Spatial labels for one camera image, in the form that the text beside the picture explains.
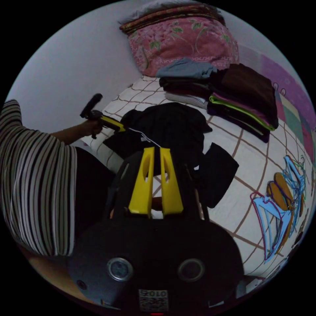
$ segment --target person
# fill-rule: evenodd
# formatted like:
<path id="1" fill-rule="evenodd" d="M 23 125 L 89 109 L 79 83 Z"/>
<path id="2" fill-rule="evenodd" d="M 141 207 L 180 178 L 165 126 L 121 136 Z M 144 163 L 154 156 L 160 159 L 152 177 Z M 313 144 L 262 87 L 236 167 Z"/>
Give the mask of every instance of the person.
<path id="1" fill-rule="evenodd" d="M 72 143 L 100 123 L 47 134 L 22 125 L 16 100 L 0 108 L 0 211 L 19 246 L 44 257 L 70 256 L 76 239 L 102 220 L 115 174 Z"/>

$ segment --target white cable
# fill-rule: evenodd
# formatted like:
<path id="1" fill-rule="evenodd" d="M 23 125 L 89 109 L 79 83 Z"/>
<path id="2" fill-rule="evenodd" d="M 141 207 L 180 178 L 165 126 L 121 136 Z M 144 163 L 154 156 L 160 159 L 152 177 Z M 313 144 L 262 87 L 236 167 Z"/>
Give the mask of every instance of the white cable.
<path id="1" fill-rule="evenodd" d="M 137 132 L 137 133 L 140 133 L 140 134 L 142 134 L 142 136 L 143 137 L 145 137 L 149 142 L 151 142 L 151 143 L 153 143 L 153 144 L 155 144 L 156 146 L 158 146 L 158 147 L 160 147 L 161 148 L 161 146 L 159 146 L 157 143 L 155 143 L 154 141 L 152 141 L 150 138 L 148 138 L 143 132 L 141 132 L 141 131 L 138 131 L 138 130 L 136 130 L 136 129 L 133 129 L 133 128 L 130 128 L 130 127 L 128 127 L 128 129 L 130 129 L 131 131 L 133 131 L 133 132 Z"/>

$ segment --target bed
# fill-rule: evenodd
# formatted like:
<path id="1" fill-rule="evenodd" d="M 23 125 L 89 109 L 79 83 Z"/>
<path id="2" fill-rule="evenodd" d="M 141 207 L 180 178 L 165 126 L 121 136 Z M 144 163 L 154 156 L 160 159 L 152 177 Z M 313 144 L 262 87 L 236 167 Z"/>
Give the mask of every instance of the bed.
<path id="1" fill-rule="evenodd" d="M 143 76 L 110 102 L 103 113 L 120 120 L 132 109 L 142 111 L 152 105 L 170 102 L 165 98 L 165 93 L 158 81 L 157 78 Z M 214 209 L 208 209 L 210 220 L 222 226 L 233 236 L 240 249 L 245 274 L 258 279 L 268 278 L 289 255 L 299 227 L 303 221 L 306 223 L 309 220 L 314 198 L 315 140 L 313 133 L 296 108 L 278 92 L 276 92 L 276 102 L 279 127 L 271 133 L 267 144 L 240 127 L 222 118 L 210 116 L 204 109 L 196 108 L 204 114 L 213 129 L 211 133 L 205 134 L 204 153 L 214 142 L 230 153 L 240 165 L 223 199 Z M 117 172 L 122 159 L 103 144 L 103 141 L 112 133 L 109 129 L 103 129 L 97 139 L 85 137 L 82 141 L 110 170 Z M 296 162 L 302 161 L 302 157 L 305 161 L 306 200 L 297 229 L 286 241 L 279 254 L 264 263 L 262 234 L 250 194 L 256 191 L 261 194 L 266 193 L 268 181 L 273 180 L 275 172 L 281 172 L 285 168 L 285 155 L 289 155 Z M 161 196 L 159 177 L 154 178 L 153 196 Z M 153 211 L 153 217 L 159 218 L 159 212 Z M 256 286 L 253 282 L 251 284 L 247 287 L 247 292 Z"/>

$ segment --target person's arm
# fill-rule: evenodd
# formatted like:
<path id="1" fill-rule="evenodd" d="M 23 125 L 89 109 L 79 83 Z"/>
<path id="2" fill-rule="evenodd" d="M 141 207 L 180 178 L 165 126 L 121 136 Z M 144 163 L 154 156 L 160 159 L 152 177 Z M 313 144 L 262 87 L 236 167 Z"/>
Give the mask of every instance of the person's arm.
<path id="1" fill-rule="evenodd" d="M 82 124 L 66 128 L 62 131 L 52 133 L 51 135 L 64 142 L 66 145 L 70 145 L 82 137 L 90 136 L 92 133 L 99 134 L 102 130 L 102 126 L 97 121 L 85 121 Z"/>

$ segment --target floral pillowcase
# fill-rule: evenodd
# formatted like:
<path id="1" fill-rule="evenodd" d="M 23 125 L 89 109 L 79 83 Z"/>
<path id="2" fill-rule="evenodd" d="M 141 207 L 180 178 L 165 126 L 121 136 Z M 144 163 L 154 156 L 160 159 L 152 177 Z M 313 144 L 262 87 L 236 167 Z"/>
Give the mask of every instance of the floral pillowcase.
<path id="1" fill-rule="evenodd" d="M 237 42 L 229 30 L 216 20 L 202 17 L 146 26 L 131 34 L 128 42 L 139 70 L 149 77 L 184 57 L 210 62 L 217 69 L 239 63 Z"/>

